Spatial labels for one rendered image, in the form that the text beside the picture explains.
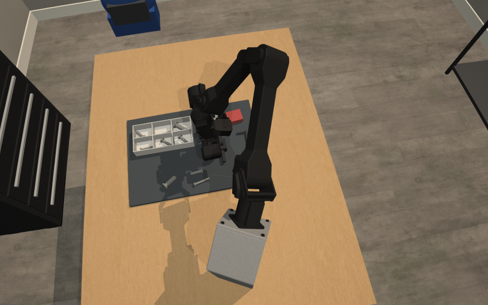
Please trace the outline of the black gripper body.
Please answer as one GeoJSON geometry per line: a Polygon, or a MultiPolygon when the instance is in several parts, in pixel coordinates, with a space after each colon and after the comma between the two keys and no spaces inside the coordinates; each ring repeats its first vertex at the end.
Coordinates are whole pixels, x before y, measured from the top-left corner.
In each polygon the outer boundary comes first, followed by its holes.
{"type": "Polygon", "coordinates": [[[205,161],[222,157],[221,147],[219,144],[217,144],[217,139],[213,138],[213,118],[215,118],[215,115],[211,114],[211,118],[212,124],[208,129],[200,130],[196,128],[196,133],[198,133],[199,138],[204,139],[205,141],[205,146],[201,148],[202,158],[205,161]]]}

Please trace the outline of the red rectangular block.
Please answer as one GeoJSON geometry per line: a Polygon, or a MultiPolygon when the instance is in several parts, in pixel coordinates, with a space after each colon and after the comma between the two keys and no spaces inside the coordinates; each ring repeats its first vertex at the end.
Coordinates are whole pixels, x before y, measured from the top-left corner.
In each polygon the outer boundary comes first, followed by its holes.
{"type": "Polygon", "coordinates": [[[232,124],[243,122],[243,116],[240,112],[240,109],[229,111],[229,112],[226,112],[225,114],[232,121],[232,124]]]}

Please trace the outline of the grey metal clevis fork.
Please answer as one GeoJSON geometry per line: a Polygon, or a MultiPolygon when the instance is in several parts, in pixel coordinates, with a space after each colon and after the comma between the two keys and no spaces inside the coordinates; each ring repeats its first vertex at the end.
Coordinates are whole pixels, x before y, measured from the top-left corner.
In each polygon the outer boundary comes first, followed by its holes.
{"type": "Polygon", "coordinates": [[[222,139],[222,140],[223,140],[223,144],[224,144],[224,146],[221,147],[221,151],[222,151],[222,162],[225,163],[226,161],[225,161],[225,153],[224,153],[224,151],[227,151],[227,146],[225,144],[225,138],[222,139]]]}

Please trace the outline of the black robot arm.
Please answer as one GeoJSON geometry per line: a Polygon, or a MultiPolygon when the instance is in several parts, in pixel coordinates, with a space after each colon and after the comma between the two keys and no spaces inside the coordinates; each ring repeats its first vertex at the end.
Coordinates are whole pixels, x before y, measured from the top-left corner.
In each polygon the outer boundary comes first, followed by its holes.
{"type": "Polygon", "coordinates": [[[213,138],[230,136],[232,121],[224,111],[229,97],[251,73],[255,89],[246,147],[241,155],[236,155],[232,171],[232,194],[239,200],[236,214],[229,214],[229,218],[240,229],[265,229],[260,223],[265,201],[272,202],[277,195],[267,149],[277,88],[286,78],[289,63],[289,56],[274,47],[266,44],[247,47],[239,51],[215,86],[205,89],[205,84],[199,83],[187,91],[195,127],[208,129],[212,124],[211,114],[218,115],[216,120],[213,118],[213,138]]]}

